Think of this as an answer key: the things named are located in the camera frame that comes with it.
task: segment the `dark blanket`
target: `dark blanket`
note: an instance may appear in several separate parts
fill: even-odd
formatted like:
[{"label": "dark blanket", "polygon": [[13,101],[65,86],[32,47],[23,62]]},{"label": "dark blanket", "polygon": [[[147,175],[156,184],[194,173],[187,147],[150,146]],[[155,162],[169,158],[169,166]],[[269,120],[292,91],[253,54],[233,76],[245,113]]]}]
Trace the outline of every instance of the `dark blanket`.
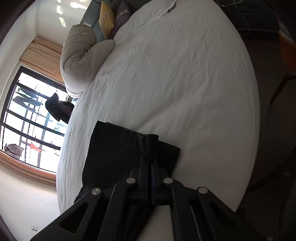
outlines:
[{"label": "dark blanket", "polygon": [[[98,121],[91,136],[85,161],[82,184],[75,202],[94,187],[105,190],[131,175],[132,169],[140,168],[146,146],[141,133],[110,123]],[[156,157],[158,166],[165,168],[169,176],[176,165],[180,149],[158,141]],[[130,206],[124,240],[136,240],[147,223],[154,206]]]}]

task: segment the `metal screw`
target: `metal screw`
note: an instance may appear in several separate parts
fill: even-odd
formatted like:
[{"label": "metal screw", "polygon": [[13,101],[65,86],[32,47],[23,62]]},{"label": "metal screw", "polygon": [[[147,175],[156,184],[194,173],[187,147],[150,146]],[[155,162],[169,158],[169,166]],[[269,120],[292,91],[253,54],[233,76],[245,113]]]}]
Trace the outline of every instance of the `metal screw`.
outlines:
[{"label": "metal screw", "polygon": [[99,188],[94,188],[92,191],[91,191],[92,195],[99,195],[101,193],[101,190]]},{"label": "metal screw", "polygon": [[205,187],[200,187],[200,188],[198,189],[198,191],[199,191],[201,194],[206,194],[206,193],[207,193],[207,188],[205,188]]},{"label": "metal screw", "polygon": [[173,180],[171,178],[169,178],[169,177],[165,178],[163,181],[166,184],[171,184],[173,182]]},{"label": "metal screw", "polygon": [[136,182],[136,180],[135,180],[133,177],[129,177],[129,178],[126,180],[126,182],[127,182],[128,184],[133,184],[133,183]]}]

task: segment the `chair leg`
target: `chair leg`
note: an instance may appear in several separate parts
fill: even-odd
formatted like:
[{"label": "chair leg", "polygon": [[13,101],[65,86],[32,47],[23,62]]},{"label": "chair leg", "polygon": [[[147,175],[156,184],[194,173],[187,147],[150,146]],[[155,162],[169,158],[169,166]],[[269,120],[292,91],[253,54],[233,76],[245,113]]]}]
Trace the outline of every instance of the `chair leg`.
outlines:
[{"label": "chair leg", "polygon": [[274,100],[278,97],[278,95],[281,93],[281,91],[283,90],[283,88],[285,87],[285,85],[288,83],[289,80],[294,80],[296,79],[296,72],[294,72],[293,74],[286,74],[281,83],[279,84],[278,88],[276,89],[276,91],[274,92],[272,98],[270,99],[270,105],[272,105],[272,103],[274,102]]}]

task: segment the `bed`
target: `bed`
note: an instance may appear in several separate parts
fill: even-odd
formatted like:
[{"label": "bed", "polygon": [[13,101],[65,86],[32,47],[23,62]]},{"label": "bed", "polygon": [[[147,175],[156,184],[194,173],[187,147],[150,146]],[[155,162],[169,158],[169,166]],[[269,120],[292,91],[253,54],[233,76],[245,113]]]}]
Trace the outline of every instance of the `bed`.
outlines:
[{"label": "bed", "polygon": [[[98,120],[179,147],[173,178],[208,187],[236,210],[255,161],[260,110],[253,66],[232,23],[213,0],[152,0],[114,41],[68,124],[57,171],[60,211],[82,187]],[[139,239],[173,239],[168,207],[155,210]]]}]

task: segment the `white cable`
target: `white cable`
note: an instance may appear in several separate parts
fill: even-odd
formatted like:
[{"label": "white cable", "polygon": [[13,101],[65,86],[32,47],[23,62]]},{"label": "white cable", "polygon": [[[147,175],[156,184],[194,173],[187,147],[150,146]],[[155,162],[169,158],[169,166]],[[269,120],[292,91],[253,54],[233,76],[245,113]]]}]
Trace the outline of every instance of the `white cable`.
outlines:
[{"label": "white cable", "polygon": [[219,3],[219,5],[222,6],[222,7],[228,7],[228,6],[232,5],[232,4],[241,3],[241,2],[242,2],[242,0],[240,0],[240,2],[235,2],[235,0],[234,0],[233,3],[231,3],[231,4],[225,6],[225,5],[221,4],[221,3],[217,0],[217,3]]},{"label": "white cable", "polygon": [[[239,12],[239,14],[242,16],[242,18],[244,19],[244,16],[241,14],[241,12],[237,9],[237,11]],[[247,23],[247,21],[244,19],[244,21],[246,22],[246,24],[247,24],[247,26],[248,26],[248,32],[247,32],[247,34],[240,34],[240,36],[247,36],[248,34],[249,34],[249,32],[250,32],[250,27],[249,27],[249,25],[248,25],[248,23]]]},{"label": "white cable", "polygon": [[216,1],[217,1],[217,3],[218,3],[220,6],[222,6],[222,7],[228,7],[228,6],[232,5],[232,4],[235,5],[235,8],[237,9],[237,11],[238,11],[239,14],[242,16],[242,18],[244,19],[244,21],[246,22],[246,24],[247,24],[247,26],[248,26],[248,32],[247,32],[247,34],[240,34],[240,36],[246,36],[246,35],[248,35],[249,32],[250,32],[250,27],[249,27],[247,21],[245,20],[244,16],[241,14],[241,12],[240,12],[240,11],[238,10],[238,8],[237,8],[237,3],[241,3],[242,0],[240,0],[239,2],[236,2],[235,0],[233,0],[233,3],[231,3],[231,4],[229,4],[229,5],[226,5],[226,6],[223,5],[223,4],[221,4],[218,0],[216,0]]}]

